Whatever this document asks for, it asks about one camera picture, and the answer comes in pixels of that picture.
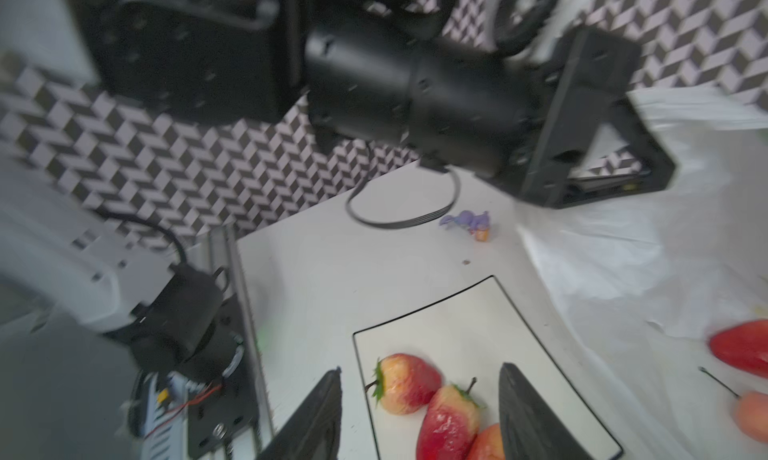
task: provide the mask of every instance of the tabletop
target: tabletop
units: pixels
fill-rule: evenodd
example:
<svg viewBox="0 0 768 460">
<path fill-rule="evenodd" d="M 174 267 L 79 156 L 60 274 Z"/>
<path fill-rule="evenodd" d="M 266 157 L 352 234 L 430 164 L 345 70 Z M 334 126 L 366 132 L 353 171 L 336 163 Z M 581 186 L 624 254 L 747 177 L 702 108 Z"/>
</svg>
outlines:
<svg viewBox="0 0 768 460">
<path fill-rule="evenodd" d="M 600 394 L 584 352 L 554 310 L 514 227 L 515 200 L 459 171 L 451 213 L 489 211 L 487 243 L 437 222 L 378 230 L 351 220 L 350 192 L 237 243 L 251 301 L 274 425 L 279 430 L 322 374 L 342 369 L 339 459 L 376 458 L 352 333 L 495 275 L 565 375 L 624 447 L 651 458 L 609 398 Z M 378 221 L 406 219 L 446 205 L 450 178 L 412 163 L 374 179 L 354 200 Z"/>
</svg>

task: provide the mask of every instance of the red wire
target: red wire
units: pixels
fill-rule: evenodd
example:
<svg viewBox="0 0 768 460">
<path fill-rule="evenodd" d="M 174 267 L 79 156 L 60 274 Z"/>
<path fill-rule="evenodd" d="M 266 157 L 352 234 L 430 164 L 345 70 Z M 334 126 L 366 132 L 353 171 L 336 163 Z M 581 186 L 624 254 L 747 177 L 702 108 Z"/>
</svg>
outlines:
<svg viewBox="0 0 768 460">
<path fill-rule="evenodd" d="M 158 426 L 156 426 L 155 428 L 152 428 L 152 431 L 151 431 L 151 432 L 149 432 L 149 433 L 148 433 L 148 434 L 147 434 L 147 435 L 144 437 L 144 439 L 146 439 L 146 438 L 149 438 L 149 437 L 150 437 L 150 436 L 152 436 L 154 433 L 156 433 L 156 431 L 157 431 L 157 430 L 160 430 L 162 427 L 165 427 L 166 425 L 168 425 L 169 423 L 171 423 L 171 422 L 174 420 L 174 418 L 176 418 L 176 417 L 178 417 L 178 416 L 179 416 L 179 414 L 180 414 L 180 413 L 181 413 L 181 412 L 184 410 L 184 408 L 185 408 L 185 407 L 188 407 L 188 406 L 192 406 L 192 405 L 197 405 L 198 403 L 202 402 L 203 400 L 205 400 L 206 398 L 208 398 L 209 396 L 211 396 L 211 395 L 212 395 L 214 392 L 217 392 L 217 391 L 218 391 L 218 390 L 220 390 L 220 389 L 221 389 L 221 385 L 217 385 L 217 386 L 215 386 L 214 388 L 211 388 L 210 390 L 207 390 L 207 391 L 206 391 L 206 390 L 203 390 L 202 392 L 198 393 L 198 394 L 197 394 L 197 396 L 196 396 L 195 398 L 192 398 L 192 399 L 191 399 L 191 400 L 189 400 L 188 402 L 186 402 L 186 403 L 183 403 L 182 405 L 180 405 L 180 406 L 178 406 L 178 407 L 176 407 L 176 408 L 172 408 L 171 410 L 169 410 L 169 411 L 168 411 L 168 412 L 166 412 L 165 414 L 166 414 L 166 415 L 168 415 L 169 413 L 173 413 L 174 415 L 173 415 L 172 417 L 168 418 L 168 420 L 166 420 L 165 422 L 163 422 L 163 423 L 160 423 L 160 424 L 159 424 Z"/>
</svg>

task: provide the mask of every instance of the purple toy figurine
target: purple toy figurine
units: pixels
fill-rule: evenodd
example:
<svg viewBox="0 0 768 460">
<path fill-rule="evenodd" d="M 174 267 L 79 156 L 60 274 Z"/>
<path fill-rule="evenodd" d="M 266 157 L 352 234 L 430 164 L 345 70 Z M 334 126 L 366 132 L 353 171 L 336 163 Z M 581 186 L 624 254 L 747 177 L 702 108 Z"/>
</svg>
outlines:
<svg viewBox="0 0 768 460">
<path fill-rule="evenodd" d="M 450 223 L 455 223 L 466 229 L 479 242 L 488 240 L 488 230 L 491 228 L 491 217 L 488 215 L 488 211 L 475 215 L 466 209 L 459 215 L 446 215 L 440 219 L 440 225 L 449 225 Z"/>
</svg>

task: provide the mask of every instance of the patterned wall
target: patterned wall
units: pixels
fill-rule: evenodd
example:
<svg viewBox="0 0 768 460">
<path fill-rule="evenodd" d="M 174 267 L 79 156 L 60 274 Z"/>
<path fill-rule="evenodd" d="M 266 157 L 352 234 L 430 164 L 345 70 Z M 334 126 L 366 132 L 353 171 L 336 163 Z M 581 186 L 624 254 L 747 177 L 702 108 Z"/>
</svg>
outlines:
<svg viewBox="0 0 768 460">
<path fill-rule="evenodd" d="M 478 45 L 484 9 L 485 0 L 460 0 L 444 33 Z M 595 0 L 581 20 L 644 44 L 638 87 L 718 82 L 768 109 L 767 16 L 768 0 Z M 12 54 L 0 58 L 0 139 L 6 153 L 85 206 L 136 212 L 186 236 L 224 222 L 261 228 L 351 188 L 367 164 L 357 142 L 330 158 L 314 152 L 303 98 L 277 125 L 241 119 L 201 128 L 120 104 Z M 380 175 L 415 156 L 384 147 L 376 159 Z M 630 164 L 617 152 L 592 173 Z M 164 245 L 152 233 L 131 235 Z"/>
</svg>

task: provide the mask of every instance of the plastic bag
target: plastic bag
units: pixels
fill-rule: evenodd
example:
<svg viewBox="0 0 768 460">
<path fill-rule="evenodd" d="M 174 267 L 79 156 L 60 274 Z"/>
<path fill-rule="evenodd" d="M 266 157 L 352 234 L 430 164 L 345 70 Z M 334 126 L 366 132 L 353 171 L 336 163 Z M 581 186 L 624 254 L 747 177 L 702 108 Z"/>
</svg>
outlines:
<svg viewBox="0 0 768 460">
<path fill-rule="evenodd" d="M 768 392 L 704 341 L 768 314 L 768 143 L 755 131 L 768 116 L 708 87 L 631 98 L 676 160 L 670 187 L 557 211 L 520 204 L 518 230 L 601 387 L 657 458 L 768 458 L 697 369 Z"/>
</svg>

